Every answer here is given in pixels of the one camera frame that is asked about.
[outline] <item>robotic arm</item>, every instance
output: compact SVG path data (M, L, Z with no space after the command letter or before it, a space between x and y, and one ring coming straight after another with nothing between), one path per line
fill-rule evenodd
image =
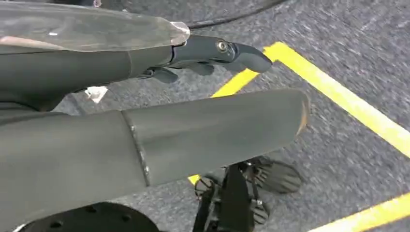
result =
M0 47L0 230L290 143L308 115L306 95L291 89L87 116L48 112L89 86L169 83L177 79L170 69L211 74L232 62L256 72L271 65L255 48L203 36L136 51Z

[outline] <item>black tripod stand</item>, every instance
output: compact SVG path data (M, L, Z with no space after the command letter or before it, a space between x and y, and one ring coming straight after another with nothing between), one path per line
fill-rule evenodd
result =
M301 185L291 166L258 157L225 169L222 183L211 177L195 185L200 205L193 232L251 232L264 224L268 208L258 189L290 193ZM20 232L160 232L146 215L116 203L97 203L34 221Z

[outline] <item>black metal base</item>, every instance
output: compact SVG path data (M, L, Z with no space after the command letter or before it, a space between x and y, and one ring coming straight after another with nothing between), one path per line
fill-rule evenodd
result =
M250 181L249 173L253 172L256 185L271 193L296 192L303 183L300 173L286 163L265 157L249 160L249 163L251 166L245 173L247 180Z
M160 232L147 216L116 203L97 203L34 221L19 232Z

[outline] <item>robotic hand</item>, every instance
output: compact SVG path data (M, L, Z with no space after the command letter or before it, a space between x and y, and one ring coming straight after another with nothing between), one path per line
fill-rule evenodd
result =
M251 46L221 38L191 36L178 46L134 51L73 52L0 45L0 102L15 102L37 111L52 110L71 92L128 78L170 83L171 69L210 75L213 65L240 63L263 73L272 63Z

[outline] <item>mounting hole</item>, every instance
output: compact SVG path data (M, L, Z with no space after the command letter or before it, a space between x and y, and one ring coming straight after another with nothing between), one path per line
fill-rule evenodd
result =
M121 216L121 219L123 222L129 222L131 220L131 216L130 215L123 215Z
M52 229L58 229L63 226L63 223L61 221L54 221L53 223L50 224L50 228Z
M97 210L93 206L87 206L86 211L92 214L95 214Z

